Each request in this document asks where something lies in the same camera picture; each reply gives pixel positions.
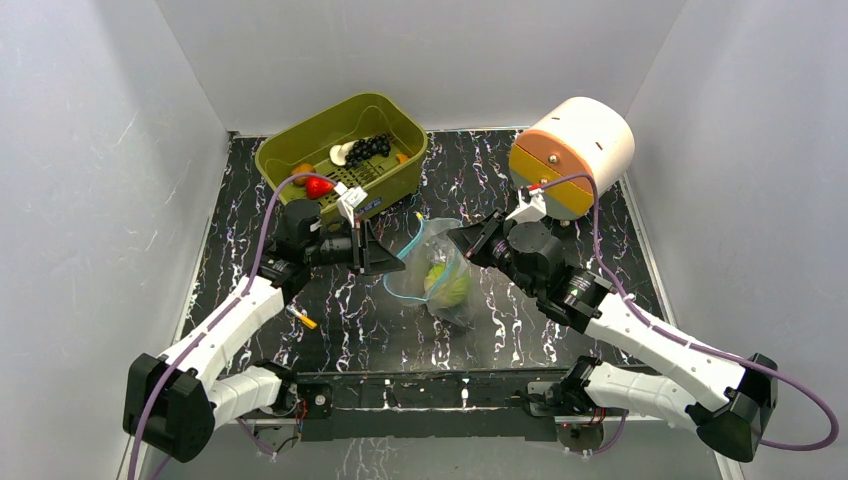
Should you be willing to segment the clear zip top bag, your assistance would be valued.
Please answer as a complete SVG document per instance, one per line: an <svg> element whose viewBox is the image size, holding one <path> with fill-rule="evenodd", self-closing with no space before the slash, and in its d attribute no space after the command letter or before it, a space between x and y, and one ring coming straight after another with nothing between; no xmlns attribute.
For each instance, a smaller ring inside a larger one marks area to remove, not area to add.
<svg viewBox="0 0 848 480"><path fill-rule="evenodd" d="M470 264L448 236L463 224L455 218L416 218L416 234L397 254L405 269L384 275L383 286L406 307L423 306L442 321L470 328Z"/></svg>

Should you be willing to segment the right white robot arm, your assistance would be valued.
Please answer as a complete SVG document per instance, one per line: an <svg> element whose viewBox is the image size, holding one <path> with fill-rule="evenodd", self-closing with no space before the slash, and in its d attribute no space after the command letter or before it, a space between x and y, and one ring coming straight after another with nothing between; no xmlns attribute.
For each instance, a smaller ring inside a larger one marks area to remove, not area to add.
<svg viewBox="0 0 848 480"><path fill-rule="evenodd" d="M571 262L541 222L516 223L497 210L484 221L448 231L470 263L494 267L534 299L548 319L616 346L651 368L639 373L581 356L556 384L526 393L536 416L619 409L681 427L717 453L753 460L777 399L762 373L775 362L756 354L740 365L703 352L702 344L639 308L631 309L607 280Z"/></svg>

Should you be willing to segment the white mushroom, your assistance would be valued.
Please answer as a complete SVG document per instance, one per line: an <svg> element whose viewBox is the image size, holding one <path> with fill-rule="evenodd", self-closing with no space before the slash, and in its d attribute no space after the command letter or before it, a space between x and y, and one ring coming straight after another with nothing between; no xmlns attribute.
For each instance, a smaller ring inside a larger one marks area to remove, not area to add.
<svg viewBox="0 0 848 480"><path fill-rule="evenodd" d="M329 150L329 159L335 166L344 167L348 164L347 156L353 149L355 141L334 145Z"/></svg>

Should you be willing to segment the green cabbage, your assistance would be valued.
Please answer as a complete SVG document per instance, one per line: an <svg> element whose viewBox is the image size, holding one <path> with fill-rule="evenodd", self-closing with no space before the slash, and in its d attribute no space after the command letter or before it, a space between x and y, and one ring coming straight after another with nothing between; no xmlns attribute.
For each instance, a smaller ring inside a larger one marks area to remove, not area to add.
<svg viewBox="0 0 848 480"><path fill-rule="evenodd" d="M467 300L470 282L471 275L466 268L440 263L428 270L423 286L431 306L452 308Z"/></svg>

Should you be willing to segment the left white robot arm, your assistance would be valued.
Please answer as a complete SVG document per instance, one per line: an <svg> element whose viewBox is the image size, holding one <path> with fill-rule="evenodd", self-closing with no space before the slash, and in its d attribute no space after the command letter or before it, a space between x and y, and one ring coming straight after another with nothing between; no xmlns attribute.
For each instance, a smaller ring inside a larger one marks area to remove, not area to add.
<svg viewBox="0 0 848 480"><path fill-rule="evenodd" d="M367 220L340 217L325 223L318 204L284 206L278 232L264 235L260 257L225 302L163 353L139 355L128 372L123 430L186 463L213 432L246 413L294 411L294 373L262 360L222 378L224 367L262 326L280 314L309 283L315 268L340 265L356 275L404 269L376 238Z"/></svg>

